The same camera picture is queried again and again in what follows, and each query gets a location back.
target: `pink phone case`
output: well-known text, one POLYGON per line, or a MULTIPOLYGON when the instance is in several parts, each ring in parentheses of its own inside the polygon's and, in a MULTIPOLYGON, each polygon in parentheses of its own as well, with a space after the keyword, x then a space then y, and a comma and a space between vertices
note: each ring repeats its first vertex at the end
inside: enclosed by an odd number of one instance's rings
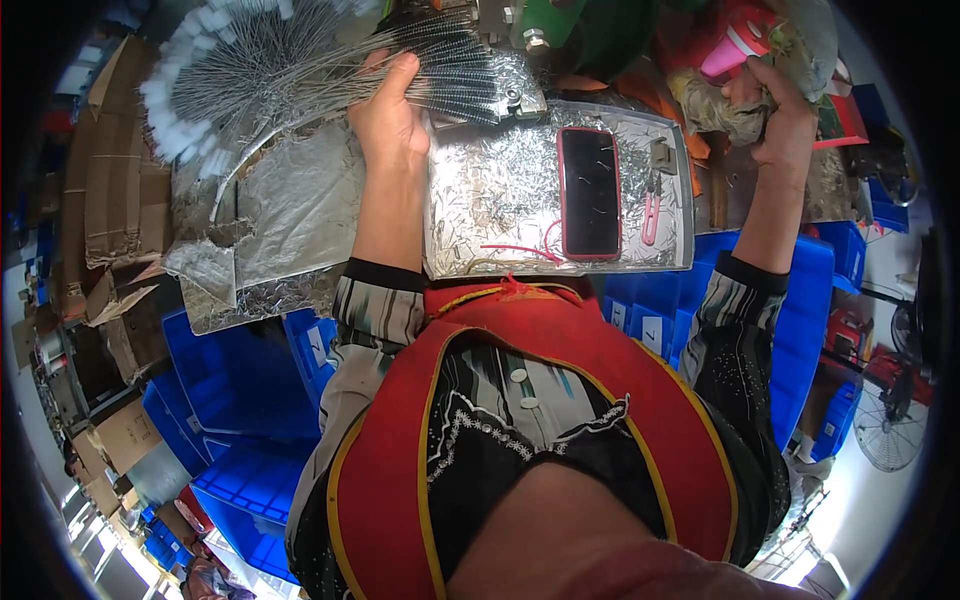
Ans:
MULTIPOLYGON (((620 245, 623 242, 623 229, 620 219, 616 220, 616 252, 613 254, 571 254, 566 251, 566 178, 564 177, 564 139, 563 134, 566 131, 580 131, 580 132, 600 132, 600 130, 592 130, 586 127, 564 127, 557 132, 557 160, 560 162, 560 220, 561 220, 561 242, 563 244, 564 256, 567 258, 573 259, 582 259, 582 260, 594 260, 594 259, 608 259, 608 258, 617 258, 622 252, 620 245)), ((616 153, 616 140, 613 139, 613 135, 607 132, 610 136, 610 143, 613 146, 613 164, 619 166, 620 158, 616 153)), ((620 170, 619 168, 615 171, 616 174, 616 211, 617 213, 621 210, 620 205, 620 170)))

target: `striped shirt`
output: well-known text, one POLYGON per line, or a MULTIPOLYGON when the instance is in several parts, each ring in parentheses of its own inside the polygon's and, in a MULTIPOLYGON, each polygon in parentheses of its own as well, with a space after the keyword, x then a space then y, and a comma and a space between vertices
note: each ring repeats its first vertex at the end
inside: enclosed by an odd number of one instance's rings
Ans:
MULTIPOLYGON (((681 355, 680 374, 713 419, 737 486, 734 564, 754 557, 789 507, 768 388, 787 279, 722 253, 681 355)), ((291 572, 314 600, 348 591, 326 529, 326 468, 394 357, 425 326, 425 284, 411 272, 358 259, 340 280, 333 307, 338 338, 327 357, 337 371, 320 405, 324 437, 300 477, 286 531, 291 572)), ((544 460, 591 474, 666 538, 650 475, 624 423, 629 398, 611 406, 575 372, 461 336, 446 349, 433 400, 427 485, 445 580, 499 497, 544 460), (470 459, 477 448, 482 462, 470 459)))

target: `green machine part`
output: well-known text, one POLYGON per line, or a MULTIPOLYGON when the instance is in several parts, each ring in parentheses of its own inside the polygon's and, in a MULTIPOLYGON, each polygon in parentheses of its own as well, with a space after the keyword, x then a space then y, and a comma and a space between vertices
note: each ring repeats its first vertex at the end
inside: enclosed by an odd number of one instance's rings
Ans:
MULTIPOLYGON (((699 11, 708 1, 666 0, 682 12, 699 11)), ((572 71, 609 83, 650 47, 660 0, 519 0, 517 11, 515 47, 524 46, 523 32, 539 29, 551 49, 564 48, 572 71)))
POLYGON ((519 27, 515 15, 511 42, 522 48, 525 43, 523 32, 539 29, 551 48, 562 48, 587 3, 588 0, 519 0, 516 3, 519 27))

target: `label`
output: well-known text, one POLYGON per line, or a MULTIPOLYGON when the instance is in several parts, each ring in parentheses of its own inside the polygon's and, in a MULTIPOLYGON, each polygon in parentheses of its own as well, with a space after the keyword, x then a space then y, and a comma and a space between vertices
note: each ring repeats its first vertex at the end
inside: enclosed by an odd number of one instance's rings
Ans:
POLYGON ((306 332, 307 339, 310 340, 310 348, 313 350, 313 359, 317 361, 317 366, 322 367, 326 364, 326 350, 324 350, 324 338, 320 336, 320 326, 317 325, 306 332))
POLYGON ((623 331, 627 321, 627 307, 620 302, 613 303, 613 309, 610 311, 610 324, 623 331))
POLYGON ((856 279, 856 276, 859 273, 860 273, 860 252, 856 254, 856 257, 853 260, 853 271, 851 271, 850 275, 851 277, 853 277, 853 279, 856 279))
POLYGON ((190 429, 197 435, 200 435, 200 432, 204 429, 200 427, 200 420, 197 419, 196 415, 190 415, 186 418, 186 424, 190 425, 190 429))
POLYGON ((657 356, 663 354, 663 317, 643 318, 643 340, 641 341, 657 356))

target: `thread snips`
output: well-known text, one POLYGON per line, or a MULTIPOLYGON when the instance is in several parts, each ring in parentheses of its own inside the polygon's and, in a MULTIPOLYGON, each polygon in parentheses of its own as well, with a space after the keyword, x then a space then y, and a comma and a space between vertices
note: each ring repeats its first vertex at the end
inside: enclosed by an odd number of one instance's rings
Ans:
POLYGON ((640 241, 647 246, 653 246, 657 241, 657 220, 660 218, 662 188, 660 171, 657 171, 657 182, 653 183, 651 181, 647 186, 643 210, 643 227, 640 228, 640 241))

